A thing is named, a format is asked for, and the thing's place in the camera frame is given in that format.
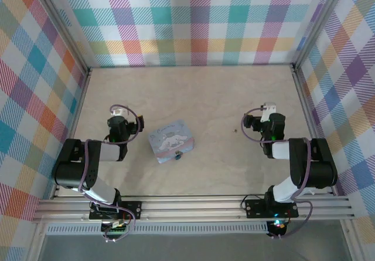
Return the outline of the small lit controller board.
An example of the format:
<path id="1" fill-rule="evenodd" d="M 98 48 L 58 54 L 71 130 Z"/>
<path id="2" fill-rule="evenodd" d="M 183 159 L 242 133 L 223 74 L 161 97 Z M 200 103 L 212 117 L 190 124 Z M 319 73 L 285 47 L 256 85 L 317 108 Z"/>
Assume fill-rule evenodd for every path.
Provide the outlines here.
<path id="1" fill-rule="evenodd" d="M 283 221 L 275 220 L 271 221 L 268 225 L 268 231 L 273 235 L 284 235 L 287 231 L 287 227 Z"/>

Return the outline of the green connector board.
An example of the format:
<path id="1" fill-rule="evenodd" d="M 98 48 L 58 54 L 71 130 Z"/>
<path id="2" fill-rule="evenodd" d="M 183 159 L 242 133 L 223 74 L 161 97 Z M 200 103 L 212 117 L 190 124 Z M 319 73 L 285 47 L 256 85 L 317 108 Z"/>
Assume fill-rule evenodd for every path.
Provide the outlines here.
<path id="1" fill-rule="evenodd" d="M 126 222 L 121 221 L 115 221 L 115 222 L 109 222 L 104 221 L 101 224 L 102 233 L 106 233 L 107 235 L 120 235 L 125 233 L 128 229 L 128 224 Z"/>

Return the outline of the aluminium table side rail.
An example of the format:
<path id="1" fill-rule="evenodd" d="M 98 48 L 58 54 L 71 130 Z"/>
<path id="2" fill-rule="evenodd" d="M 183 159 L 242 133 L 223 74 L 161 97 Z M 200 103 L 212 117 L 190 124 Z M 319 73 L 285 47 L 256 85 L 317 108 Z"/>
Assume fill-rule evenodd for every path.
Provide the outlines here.
<path id="1" fill-rule="evenodd" d="M 82 110 L 82 107 L 83 107 L 84 99 L 85 99 L 87 89 L 88 89 L 88 86 L 89 86 L 89 82 L 90 82 L 90 78 L 91 78 L 91 72 L 92 72 L 92 68 L 89 68 L 88 72 L 86 74 L 86 77 L 84 79 L 83 88 L 82 88 L 82 91 L 81 91 L 81 96 L 80 96 L 79 101 L 77 103 L 77 109 L 76 109 L 76 112 L 75 112 L 74 117 L 73 117 L 71 128 L 69 130 L 69 138 L 73 138 L 75 133 L 76 133 L 76 129 L 77 129 L 77 125 L 78 125 L 78 122 L 79 122 L 81 110 Z M 53 183 L 53 187 L 52 187 L 52 190 L 49 194 L 49 199 L 53 199 L 55 197 L 56 192 L 59 190 L 59 186 L 55 183 L 54 180 L 52 180 L 52 183 Z"/>
<path id="2" fill-rule="evenodd" d="M 307 95 L 304 91 L 301 78 L 298 73 L 293 72 L 291 65 L 292 77 L 298 92 L 302 110 L 304 112 L 306 124 L 312 141 L 312 171 L 313 182 L 317 182 L 318 186 L 326 183 L 323 188 L 333 188 L 338 181 L 338 172 L 334 163 L 327 140 L 319 137 L 315 120 L 310 110 Z"/>

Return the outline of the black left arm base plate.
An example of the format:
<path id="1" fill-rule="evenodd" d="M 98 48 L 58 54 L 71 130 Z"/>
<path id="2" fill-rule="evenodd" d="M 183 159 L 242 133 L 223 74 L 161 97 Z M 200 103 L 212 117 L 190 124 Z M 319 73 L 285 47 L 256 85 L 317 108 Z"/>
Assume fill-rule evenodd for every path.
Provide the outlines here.
<path id="1" fill-rule="evenodd" d="M 134 214 L 135 219 L 139 219 L 141 217 L 141 211 L 142 211 L 141 201 L 121 201 L 118 204 L 118 206 L 131 211 Z M 115 209 L 109 206 L 95 204 L 94 202 L 90 203 L 90 213 L 89 213 L 90 220 L 117 220 L 117 219 L 129 220 L 131 218 L 132 218 L 131 214 L 121 209 Z"/>

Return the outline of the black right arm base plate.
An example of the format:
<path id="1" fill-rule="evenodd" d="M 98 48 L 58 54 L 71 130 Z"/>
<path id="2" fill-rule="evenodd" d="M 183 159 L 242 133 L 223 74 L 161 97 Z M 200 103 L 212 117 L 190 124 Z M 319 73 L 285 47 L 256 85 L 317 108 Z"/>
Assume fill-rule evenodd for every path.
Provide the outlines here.
<path id="1" fill-rule="evenodd" d="M 296 203 L 268 202 L 264 199 L 245 200 L 247 218 L 297 218 Z"/>

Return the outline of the aluminium mounting rail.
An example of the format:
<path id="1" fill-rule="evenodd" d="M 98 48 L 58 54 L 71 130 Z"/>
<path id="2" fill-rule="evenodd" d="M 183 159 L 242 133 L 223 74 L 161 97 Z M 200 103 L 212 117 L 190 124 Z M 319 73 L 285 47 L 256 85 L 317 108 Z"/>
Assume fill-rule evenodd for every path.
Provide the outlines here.
<path id="1" fill-rule="evenodd" d="M 263 221 L 259 197 L 249 203 L 252 197 L 245 195 L 202 195 L 202 196 L 125 196 L 127 202 L 139 201 L 138 222 L 244 222 Z M 290 211 L 282 212 L 286 218 L 298 212 L 297 220 L 309 217 L 311 220 L 353 219 L 354 209 L 345 196 L 331 193 L 304 195 L 301 202 Z M 46 222 L 88 222 L 89 201 L 82 196 L 57 196 L 42 200 L 34 215 L 35 223 Z"/>

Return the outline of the aluminium frame post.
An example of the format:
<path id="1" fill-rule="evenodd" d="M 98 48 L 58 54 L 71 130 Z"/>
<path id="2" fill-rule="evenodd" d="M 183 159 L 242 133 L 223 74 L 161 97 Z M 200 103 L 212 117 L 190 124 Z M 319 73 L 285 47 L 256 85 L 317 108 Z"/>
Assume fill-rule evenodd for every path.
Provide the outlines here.
<path id="1" fill-rule="evenodd" d="M 78 63 L 79 68 L 86 74 L 86 76 L 90 75 L 90 67 L 87 66 L 86 61 L 84 60 L 83 55 L 79 51 L 78 46 L 76 45 L 72 35 L 70 34 L 68 28 L 65 26 L 62 18 L 60 17 L 59 11 L 56 8 L 55 4 L 52 0 L 40 0 L 42 5 L 44 6 L 50 20 L 54 24 L 57 29 L 57 32 L 62 37 L 63 41 L 67 45 L 69 51 L 71 51 L 72 56 L 74 57 L 75 61 Z"/>
<path id="2" fill-rule="evenodd" d="M 295 57 L 292 60 L 291 65 L 294 73 L 298 73 L 298 71 L 301 69 L 303 62 L 307 59 L 313 45 L 325 27 L 338 1 L 339 0 L 319 1 L 305 34 L 300 40 Z"/>

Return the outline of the aluminium frame strut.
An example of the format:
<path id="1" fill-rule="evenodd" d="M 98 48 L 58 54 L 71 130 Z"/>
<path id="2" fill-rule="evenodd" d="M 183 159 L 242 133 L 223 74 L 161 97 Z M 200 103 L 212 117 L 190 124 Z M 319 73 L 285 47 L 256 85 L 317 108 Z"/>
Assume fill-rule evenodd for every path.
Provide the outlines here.
<path id="1" fill-rule="evenodd" d="M 346 241 L 352 261 L 359 261 L 357 258 L 357 247 L 355 244 L 356 239 L 354 238 L 354 235 L 353 235 L 351 220 L 341 219 L 340 224 L 342 227 L 343 234 L 345 236 L 345 241 Z"/>
<path id="2" fill-rule="evenodd" d="M 26 261 L 38 261 L 42 250 L 43 242 L 47 232 L 47 224 L 39 223 L 37 224 Z"/>

